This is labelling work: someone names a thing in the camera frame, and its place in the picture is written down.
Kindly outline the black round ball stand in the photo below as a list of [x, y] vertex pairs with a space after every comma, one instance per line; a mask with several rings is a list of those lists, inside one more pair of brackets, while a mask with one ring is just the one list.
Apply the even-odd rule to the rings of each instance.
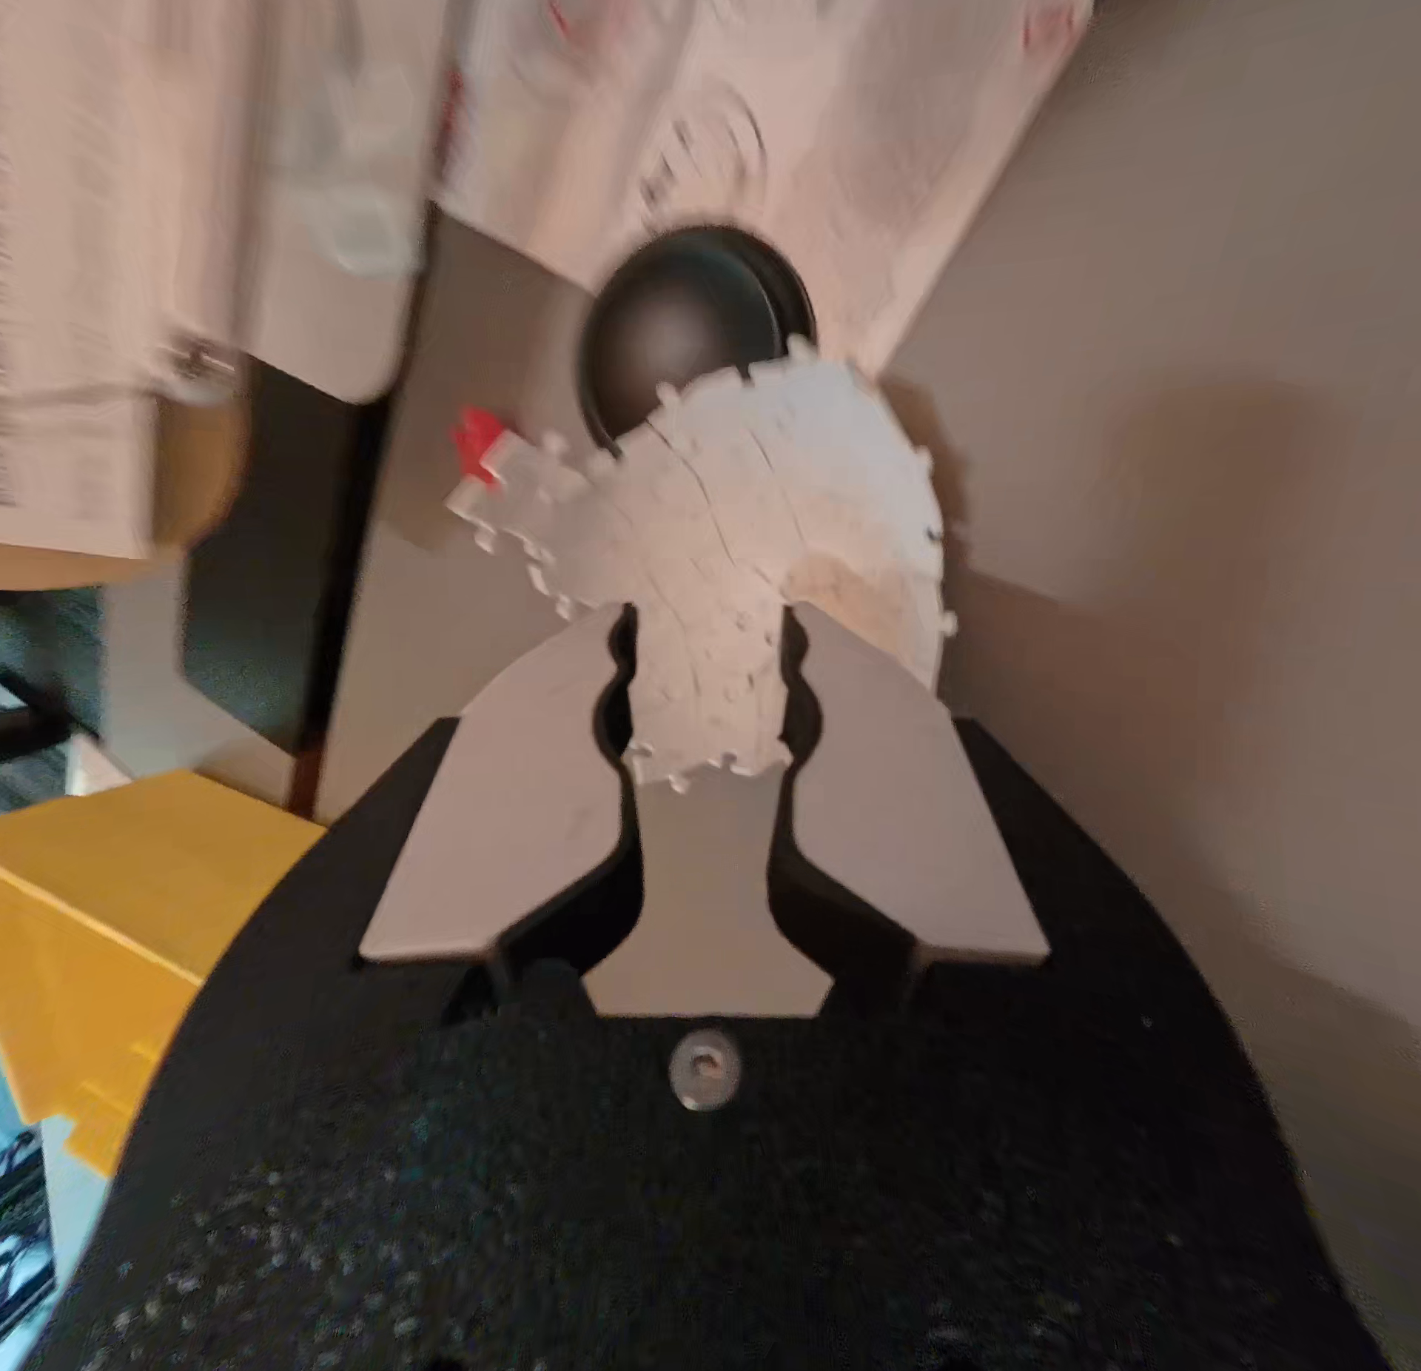
[[580, 342], [577, 398], [604, 455], [622, 455], [660, 404], [660, 387], [732, 368], [753, 371], [820, 342], [820, 317], [797, 263], [737, 224], [679, 224], [633, 248], [604, 279]]

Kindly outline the folded puzzle instruction leaflet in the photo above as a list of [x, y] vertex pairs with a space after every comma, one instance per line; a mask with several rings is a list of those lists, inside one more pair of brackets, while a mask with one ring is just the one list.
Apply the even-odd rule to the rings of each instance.
[[595, 291], [737, 224], [881, 371], [1099, 0], [472, 0], [446, 217]]

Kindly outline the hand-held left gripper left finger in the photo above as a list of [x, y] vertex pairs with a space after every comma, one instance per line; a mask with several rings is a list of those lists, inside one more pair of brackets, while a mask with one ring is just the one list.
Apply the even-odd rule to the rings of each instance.
[[595, 970], [642, 914], [630, 745], [641, 617], [600, 608], [495, 675], [416, 813], [365, 963]]

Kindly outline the yellow plastic bin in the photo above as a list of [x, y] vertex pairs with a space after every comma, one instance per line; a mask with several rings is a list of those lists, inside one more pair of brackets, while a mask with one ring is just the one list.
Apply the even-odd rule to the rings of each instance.
[[191, 1002], [318, 823], [203, 771], [0, 819], [0, 1050], [24, 1124], [114, 1178]]

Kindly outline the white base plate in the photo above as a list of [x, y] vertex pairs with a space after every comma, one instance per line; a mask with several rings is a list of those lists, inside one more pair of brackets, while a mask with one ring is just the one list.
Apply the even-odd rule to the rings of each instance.
[[346, 404], [391, 387], [419, 275], [339, 271], [309, 242], [307, 202], [335, 184], [378, 184], [422, 224], [452, 10], [453, 0], [271, 0], [247, 350]]

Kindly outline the printed task instruction sheet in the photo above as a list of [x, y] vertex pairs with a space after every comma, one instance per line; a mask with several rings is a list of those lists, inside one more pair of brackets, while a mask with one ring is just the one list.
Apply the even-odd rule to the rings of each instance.
[[0, 0], [3, 544], [154, 548], [154, 0]]

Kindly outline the partly built white puzzle ball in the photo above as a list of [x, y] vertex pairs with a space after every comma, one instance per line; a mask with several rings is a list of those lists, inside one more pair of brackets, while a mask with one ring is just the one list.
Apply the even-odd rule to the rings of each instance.
[[688, 788], [699, 769], [754, 779], [788, 760], [781, 610], [808, 604], [934, 689], [947, 640], [947, 511], [934, 463], [855, 368], [797, 350], [718, 368], [565, 463], [527, 439], [500, 491], [446, 500], [481, 548], [524, 544], [564, 618], [630, 604], [630, 771]]

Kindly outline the red plastic clip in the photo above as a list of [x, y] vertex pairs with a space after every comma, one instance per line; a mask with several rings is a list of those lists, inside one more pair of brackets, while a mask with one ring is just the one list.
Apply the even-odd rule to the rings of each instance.
[[500, 491], [524, 444], [527, 439], [492, 409], [465, 404], [453, 416], [459, 481]]

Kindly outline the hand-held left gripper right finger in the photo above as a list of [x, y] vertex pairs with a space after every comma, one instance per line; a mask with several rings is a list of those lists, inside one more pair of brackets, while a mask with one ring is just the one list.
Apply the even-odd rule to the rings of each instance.
[[838, 982], [942, 963], [1045, 965], [1048, 936], [951, 705], [826, 610], [781, 617], [788, 684], [768, 842], [776, 927]]

